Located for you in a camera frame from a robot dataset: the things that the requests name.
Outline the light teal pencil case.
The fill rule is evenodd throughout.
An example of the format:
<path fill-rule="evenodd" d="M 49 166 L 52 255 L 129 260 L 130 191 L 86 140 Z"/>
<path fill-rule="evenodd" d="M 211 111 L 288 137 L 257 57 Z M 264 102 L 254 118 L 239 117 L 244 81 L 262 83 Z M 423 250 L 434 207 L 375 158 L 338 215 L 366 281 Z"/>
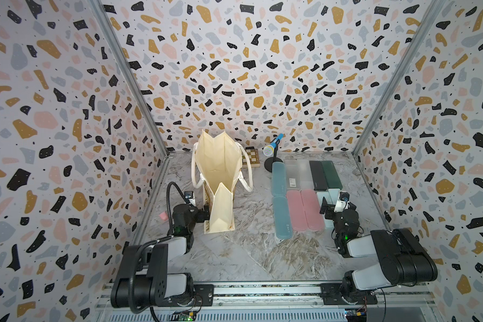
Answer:
<path fill-rule="evenodd" d="M 326 198 L 326 200 L 330 205 L 336 205 L 336 203 L 339 200 L 340 191 L 341 191 L 340 189 L 328 189 L 327 190 L 327 192 L 329 193 L 329 197 Z"/>
<path fill-rule="evenodd" d="M 320 214 L 324 218 L 325 228 L 334 229 L 335 203 L 332 201 L 329 192 L 316 192 L 320 205 Z"/>

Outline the pink pencil case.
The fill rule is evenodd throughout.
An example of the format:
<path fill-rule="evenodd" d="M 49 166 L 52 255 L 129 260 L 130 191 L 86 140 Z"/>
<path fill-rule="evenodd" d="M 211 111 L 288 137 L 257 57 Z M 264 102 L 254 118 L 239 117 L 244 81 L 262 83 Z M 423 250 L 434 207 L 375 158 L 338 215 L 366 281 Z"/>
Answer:
<path fill-rule="evenodd" d="M 324 217 L 320 214 L 321 207 L 316 192 L 311 189 L 302 190 L 301 199 L 308 228 L 314 232 L 324 230 Z"/>
<path fill-rule="evenodd" d="M 301 192 L 298 190 L 290 190 L 287 192 L 286 198 L 293 230 L 296 232 L 304 232 L 308 229 L 308 223 Z"/>

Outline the dark green pencil case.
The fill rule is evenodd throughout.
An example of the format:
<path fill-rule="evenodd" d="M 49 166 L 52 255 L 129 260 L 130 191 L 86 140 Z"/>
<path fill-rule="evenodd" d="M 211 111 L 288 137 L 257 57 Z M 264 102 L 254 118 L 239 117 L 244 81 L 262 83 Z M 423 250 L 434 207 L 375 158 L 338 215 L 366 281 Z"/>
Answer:
<path fill-rule="evenodd" d="M 342 181 L 332 161 L 321 161 L 326 183 L 329 189 L 343 189 Z"/>

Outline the black pencil case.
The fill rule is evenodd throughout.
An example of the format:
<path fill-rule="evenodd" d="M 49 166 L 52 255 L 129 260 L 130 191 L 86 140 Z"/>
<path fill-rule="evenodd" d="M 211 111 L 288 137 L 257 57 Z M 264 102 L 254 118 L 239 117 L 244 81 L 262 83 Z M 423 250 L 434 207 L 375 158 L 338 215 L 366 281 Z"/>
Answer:
<path fill-rule="evenodd" d="M 326 191 L 329 189 L 321 161 L 310 160 L 309 166 L 315 191 Z"/>

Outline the translucent white pencil case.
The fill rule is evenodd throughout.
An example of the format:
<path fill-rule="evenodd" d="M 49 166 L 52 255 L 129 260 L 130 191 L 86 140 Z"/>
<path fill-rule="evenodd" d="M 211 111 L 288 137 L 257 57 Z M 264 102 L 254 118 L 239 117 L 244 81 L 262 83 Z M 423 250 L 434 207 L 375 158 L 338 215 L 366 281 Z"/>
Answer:
<path fill-rule="evenodd" d="M 297 161 L 297 166 L 299 169 L 299 179 L 301 190 L 315 188 L 313 177 L 311 173 L 310 162 L 306 159 L 301 159 Z"/>

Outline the cream floral canvas tote bag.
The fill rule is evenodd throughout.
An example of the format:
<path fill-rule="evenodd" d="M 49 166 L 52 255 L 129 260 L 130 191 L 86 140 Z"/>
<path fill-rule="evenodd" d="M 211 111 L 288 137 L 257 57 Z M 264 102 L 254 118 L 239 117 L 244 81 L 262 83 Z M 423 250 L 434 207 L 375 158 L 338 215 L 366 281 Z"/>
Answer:
<path fill-rule="evenodd" d="M 213 137 L 203 131 L 192 149 L 191 180 L 194 188 L 203 189 L 210 210 L 204 233 L 233 231 L 236 185 L 241 183 L 249 193 L 254 190 L 252 165 L 245 148 L 225 132 Z"/>

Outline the teal green pencil case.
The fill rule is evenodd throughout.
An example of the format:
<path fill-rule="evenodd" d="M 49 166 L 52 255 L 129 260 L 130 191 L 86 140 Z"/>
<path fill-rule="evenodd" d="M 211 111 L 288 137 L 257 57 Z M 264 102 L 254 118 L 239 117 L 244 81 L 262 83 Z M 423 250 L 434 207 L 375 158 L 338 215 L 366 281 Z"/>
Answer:
<path fill-rule="evenodd" d="M 280 240 L 288 240 L 293 236 L 291 216 L 286 197 L 277 196 L 272 198 L 272 208 L 275 219 L 275 234 Z"/>

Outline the grey barcoded pencil case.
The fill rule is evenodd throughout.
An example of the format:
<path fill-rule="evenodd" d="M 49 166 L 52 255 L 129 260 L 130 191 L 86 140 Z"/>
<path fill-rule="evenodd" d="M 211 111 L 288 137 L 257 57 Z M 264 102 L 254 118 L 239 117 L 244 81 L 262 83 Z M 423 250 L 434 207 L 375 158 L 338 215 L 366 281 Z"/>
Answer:
<path fill-rule="evenodd" d="M 287 175 L 287 189 L 288 190 L 302 190 L 305 184 L 301 176 L 301 166 L 298 160 L 286 160 L 284 162 Z"/>

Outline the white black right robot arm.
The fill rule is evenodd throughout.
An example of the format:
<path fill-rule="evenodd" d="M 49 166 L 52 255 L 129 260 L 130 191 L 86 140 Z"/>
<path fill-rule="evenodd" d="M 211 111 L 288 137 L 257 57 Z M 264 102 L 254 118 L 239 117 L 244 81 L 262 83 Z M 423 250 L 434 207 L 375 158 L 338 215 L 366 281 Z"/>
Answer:
<path fill-rule="evenodd" d="M 369 300 L 378 289 L 433 282 L 436 263 L 408 229 L 377 229 L 362 234 L 359 214 L 348 201 L 322 201 L 320 214 L 333 221 L 333 240 L 343 258 L 375 257 L 378 262 L 344 274 L 339 293 L 346 303 Z"/>

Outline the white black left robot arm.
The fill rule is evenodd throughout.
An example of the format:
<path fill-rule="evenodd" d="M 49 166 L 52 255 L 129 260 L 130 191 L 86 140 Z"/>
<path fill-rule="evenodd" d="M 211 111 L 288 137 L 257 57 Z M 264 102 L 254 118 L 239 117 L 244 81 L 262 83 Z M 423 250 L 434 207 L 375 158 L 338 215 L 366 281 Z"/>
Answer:
<path fill-rule="evenodd" d="M 165 237 L 126 248 L 111 291 L 111 306 L 129 308 L 138 314 L 150 307 L 186 307 L 197 292 L 189 273 L 170 273 L 169 262 L 187 254 L 193 245 L 193 230 L 210 218 L 209 206 L 174 207 L 173 227 Z"/>

